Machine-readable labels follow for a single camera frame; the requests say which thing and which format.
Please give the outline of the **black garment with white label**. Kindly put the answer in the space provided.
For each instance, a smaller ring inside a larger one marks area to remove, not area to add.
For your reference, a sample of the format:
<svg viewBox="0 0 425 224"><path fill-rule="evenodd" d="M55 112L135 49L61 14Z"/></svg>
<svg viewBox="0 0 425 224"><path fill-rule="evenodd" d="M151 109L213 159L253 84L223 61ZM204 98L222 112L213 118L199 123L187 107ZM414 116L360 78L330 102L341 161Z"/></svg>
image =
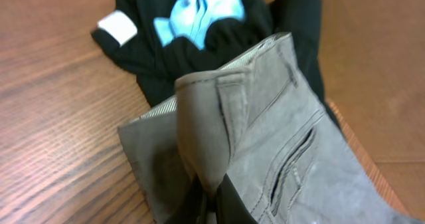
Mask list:
<svg viewBox="0 0 425 224"><path fill-rule="evenodd" d="M325 89L318 65L321 0L242 0L245 20L214 22L204 49L179 37L163 46L153 20L168 18L176 0L116 0L113 13L99 21L92 38L120 68L136 75L151 106L174 93L175 81L192 72L215 70L266 37L292 35L297 65L320 100Z"/></svg>

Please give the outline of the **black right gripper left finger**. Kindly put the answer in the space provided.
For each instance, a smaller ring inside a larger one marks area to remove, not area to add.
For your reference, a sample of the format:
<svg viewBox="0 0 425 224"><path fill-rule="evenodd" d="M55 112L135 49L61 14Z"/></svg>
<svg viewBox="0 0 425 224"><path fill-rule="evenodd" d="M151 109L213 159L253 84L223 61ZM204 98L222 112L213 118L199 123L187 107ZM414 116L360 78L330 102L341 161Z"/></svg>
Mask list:
<svg viewBox="0 0 425 224"><path fill-rule="evenodd" d="M205 224L208 197L198 177L192 181L183 203L165 222L166 224Z"/></svg>

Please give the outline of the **grey shorts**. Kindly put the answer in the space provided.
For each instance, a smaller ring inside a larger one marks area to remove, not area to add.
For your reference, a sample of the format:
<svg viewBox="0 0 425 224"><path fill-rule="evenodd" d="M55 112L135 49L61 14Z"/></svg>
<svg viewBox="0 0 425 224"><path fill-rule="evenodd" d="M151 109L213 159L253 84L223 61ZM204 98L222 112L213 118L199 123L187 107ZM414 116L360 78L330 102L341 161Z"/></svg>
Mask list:
<svg viewBox="0 0 425 224"><path fill-rule="evenodd" d="M175 95L118 130L154 220L198 177L217 223L227 175L257 223L412 223L376 191L278 33L218 70L177 79Z"/></svg>

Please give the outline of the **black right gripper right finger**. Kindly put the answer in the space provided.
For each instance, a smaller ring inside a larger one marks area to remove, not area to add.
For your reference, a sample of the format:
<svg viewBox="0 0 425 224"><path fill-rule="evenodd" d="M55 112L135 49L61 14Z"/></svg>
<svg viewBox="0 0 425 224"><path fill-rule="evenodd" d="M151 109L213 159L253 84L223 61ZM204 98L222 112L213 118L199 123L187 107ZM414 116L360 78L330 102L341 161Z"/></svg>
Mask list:
<svg viewBox="0 0 425 224"><path fill-rule="evenodd" d="M218 224L257 224L227 175L216 191L215 203Z"/></svg>

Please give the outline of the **light blue cloth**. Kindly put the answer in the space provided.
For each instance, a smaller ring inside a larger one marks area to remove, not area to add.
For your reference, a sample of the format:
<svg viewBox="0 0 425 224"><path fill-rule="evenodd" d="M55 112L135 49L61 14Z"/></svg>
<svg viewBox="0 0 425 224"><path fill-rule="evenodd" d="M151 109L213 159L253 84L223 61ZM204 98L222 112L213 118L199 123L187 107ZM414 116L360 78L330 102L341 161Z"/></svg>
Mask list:
<svg viewBox="0 0 425 224"><path fill-rule="evenodd" d="M156 17L153 24L164 47L185 37L202 50L209 27L227 18L245 20L242 0L176 0L170 16Z"/></svg>

